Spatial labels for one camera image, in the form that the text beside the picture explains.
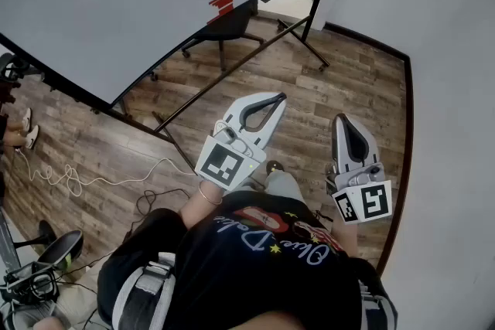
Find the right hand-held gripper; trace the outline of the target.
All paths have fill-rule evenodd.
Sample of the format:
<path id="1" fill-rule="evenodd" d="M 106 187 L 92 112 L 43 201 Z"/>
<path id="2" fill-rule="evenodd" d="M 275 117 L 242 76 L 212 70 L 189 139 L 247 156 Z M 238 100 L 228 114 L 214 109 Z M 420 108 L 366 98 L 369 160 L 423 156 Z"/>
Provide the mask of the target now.
<path id="1" fill-rule="evenodd" d="M 333 159 L 339 171 L 348 171 L 352 161 L 368 165 L 326 176 L 327 193 L 333 198 L 343 222 L 365 223 L 390 216 L 391 181 L 385 179 L 375 137 L 357 119 L 341 113 L 333 120 L 332 139 Z"/>

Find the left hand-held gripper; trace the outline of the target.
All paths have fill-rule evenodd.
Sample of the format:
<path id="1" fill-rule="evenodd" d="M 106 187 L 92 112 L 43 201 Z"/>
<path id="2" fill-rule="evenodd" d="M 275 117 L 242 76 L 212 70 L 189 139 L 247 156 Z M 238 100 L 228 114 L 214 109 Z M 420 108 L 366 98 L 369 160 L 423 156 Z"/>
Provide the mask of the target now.
<path id="1" fill-rule="evenodd" d="M 207 136 L 195 172 L 219 187 L 232 191 L 265 161 L 264 148 L 285 111 L 287 96 L 260 92 L 241 97 L 218 120 L 213 135 Z M 261 123 L 250 127 L 247 119 L 271 107 Z"/>

